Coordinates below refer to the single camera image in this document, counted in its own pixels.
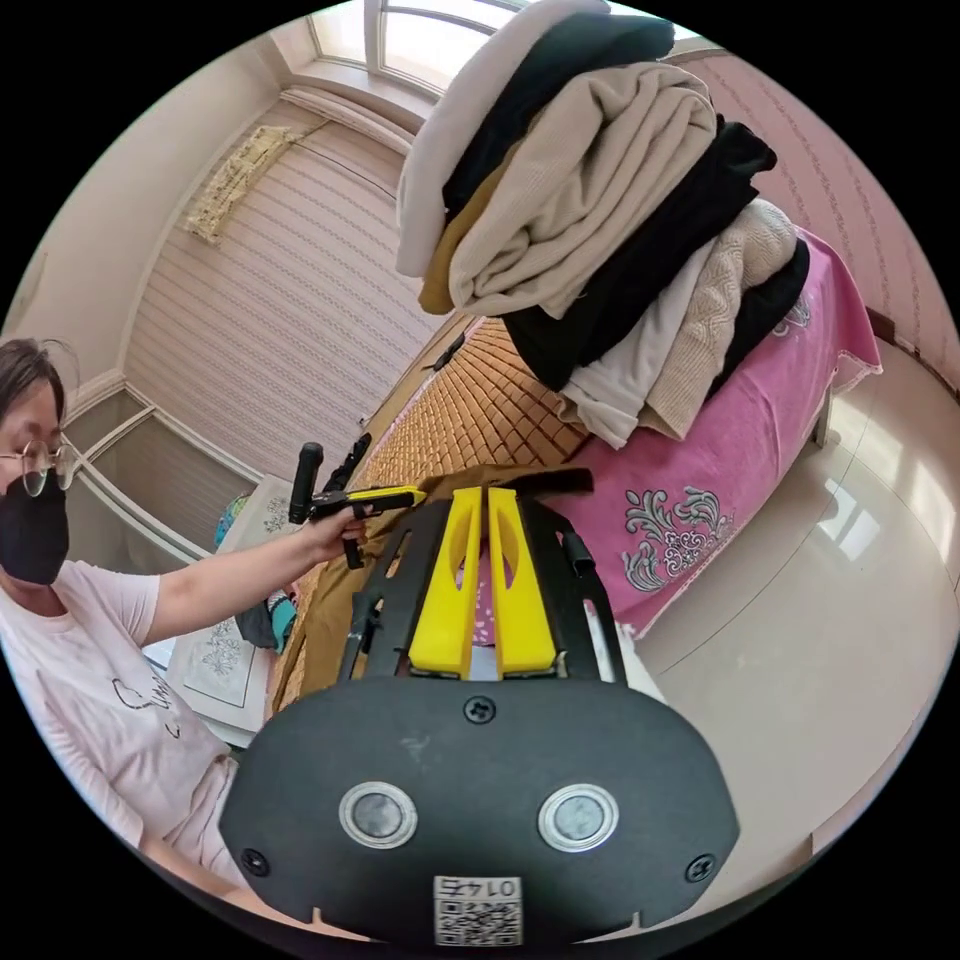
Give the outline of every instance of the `tiled floor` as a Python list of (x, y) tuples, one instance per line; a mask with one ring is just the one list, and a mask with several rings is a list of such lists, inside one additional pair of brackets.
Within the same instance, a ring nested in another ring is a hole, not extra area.
[(764, 885), (867, 783), (960, 630), (960, 406), (910, 357), (834, 403), (723, 557), (640, 643), (711, 743), (741, 839), (687, 916)]

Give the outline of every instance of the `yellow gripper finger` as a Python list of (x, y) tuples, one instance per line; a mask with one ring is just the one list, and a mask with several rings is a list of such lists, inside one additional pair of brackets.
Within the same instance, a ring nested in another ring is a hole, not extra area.
[[(410, 665), (423, 673), (470, 676), (480, 569), (480, 516), (483, 490), (469, 487), (453, 494), (440, 552), (410, 644)], [(457, 574), (463, 565), (463, 579)]]
[[(490, 573), (500, 679), (547, 672), (556, 648), (514, 490), (491, 487)], [(507, 584), (506, 567), (513, 576)]]

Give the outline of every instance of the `stack of folded clothes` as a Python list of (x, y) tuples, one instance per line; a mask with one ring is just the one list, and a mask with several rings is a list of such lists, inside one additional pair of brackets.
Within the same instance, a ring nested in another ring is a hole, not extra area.
[(682, 440), (786, 316), (809, 254), (753, 177), (776, 154), (662, 62), (673, 25), (540, 0), (465, 65), (398, 192), (397, 269), (421, 306), (498, 316), (614, 447)]

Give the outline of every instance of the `screw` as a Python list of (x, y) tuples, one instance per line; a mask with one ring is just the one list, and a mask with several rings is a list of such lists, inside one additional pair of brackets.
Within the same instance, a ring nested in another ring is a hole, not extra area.
[(471, 697), (463, 705), (463, 715), (471, 723), (489, 723), (497, 715), (497, 705), (489, 697)]
[(265, 877), (270, 872), (270, 864), (267, 858), (257, 850), (251, 850), (249, 847), (240, 854), (240, 863), (248, 873), (255, 877)]
[(717, 858), (712, 854), (704, 853), (697, 857), (697, 859), (687, 867), (687, 872), (684, 874), (687, 883), (701, 883), (703, 880), (706, 880), (707, 877), (713, 873), (716, 865)]

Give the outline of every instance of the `qr code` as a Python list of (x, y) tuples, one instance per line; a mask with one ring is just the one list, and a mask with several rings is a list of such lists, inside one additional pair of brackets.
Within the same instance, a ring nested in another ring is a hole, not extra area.
[(519, 881), (452, 877), (437, 881), (442, 881), (435, 884), (434, 893), (438, 946), (518, 947), (523, 943)]

